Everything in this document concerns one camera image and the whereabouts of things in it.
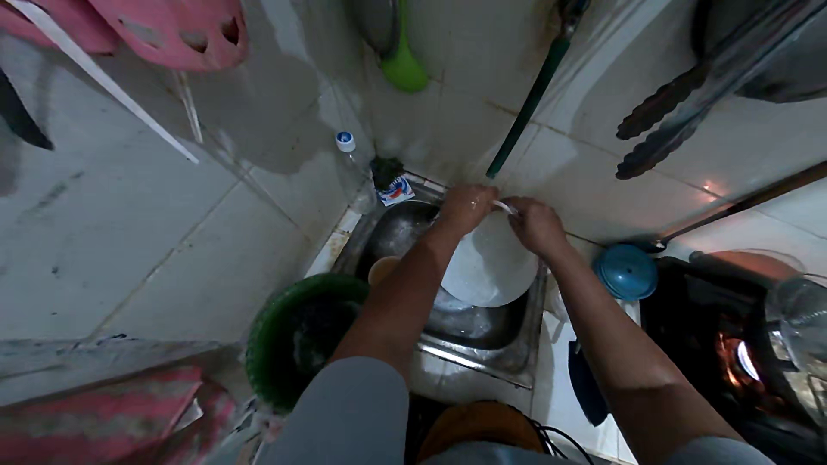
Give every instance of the shirt sleeve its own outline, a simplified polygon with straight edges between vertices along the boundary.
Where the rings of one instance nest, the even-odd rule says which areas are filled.
[[[727,438],[692,439],[679,448],[664,465],[774,465],[753,446]]]
[[[310,382],[258,463],[401,465],[408,403],[404,378],[387,363],[337,360]]]

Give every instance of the beige cup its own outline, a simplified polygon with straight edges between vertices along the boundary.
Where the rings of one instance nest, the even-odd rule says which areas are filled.
[[[379,284],[402,261],[398,256],[383,256],[367,272],[367,282],[370,285]]]

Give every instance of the plastic bottle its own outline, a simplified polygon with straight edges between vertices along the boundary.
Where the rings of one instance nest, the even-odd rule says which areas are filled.
[[[376,191],[370,172],[370,158],[355,152],[356,140],[350,132],[339,132],[336,135],[336,146],[347,158],[347,164],[351,167],[356,182],[360,184],[359,191],[351,202],[351,208],[360,214],[370,213],[376,208]]]

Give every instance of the kitchen sink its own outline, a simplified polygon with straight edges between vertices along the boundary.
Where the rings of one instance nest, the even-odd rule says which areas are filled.
[[[442,193],[411,183],[416,196],[362,215],[331,269],[367,280],[384,256],[402,256],[433,223]],[[531,287],[496,308],[437,305],[419,339],[419,348],[437,357],[531,388],[537,364],[547,271],[540,266]]]

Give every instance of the gas stove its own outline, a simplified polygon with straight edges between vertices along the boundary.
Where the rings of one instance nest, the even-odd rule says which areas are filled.
[[[642,326],[655,343],[776,463],[827,463],[823,424],[801,403],[801,374],[765,320],[766,283],[710,259],[665,257],[657,268],[658,288],[641,300]]]

